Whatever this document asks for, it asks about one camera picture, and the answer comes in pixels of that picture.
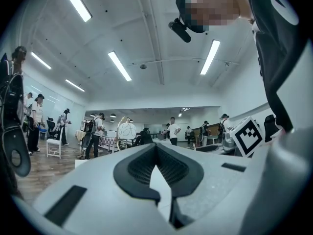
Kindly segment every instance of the floor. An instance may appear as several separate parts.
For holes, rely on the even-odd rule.
[[[17,176],[19,190],[28,204],[31,205],[44,189],[74,169],[75,159],[80,157],[82,152],[76,138],[70,138],[68,142],[69,146],[62,149],[61,159],[59,159],[57,157],[47,158],[46,142],[39,140],[40,152],[36,152],[30,157],[31,171],[29,175],[25,178]],[[178,142],[177,145],[193,149],[192,143]],[[98,150],[99,156],[108,154],[107,150],[101,148]]]

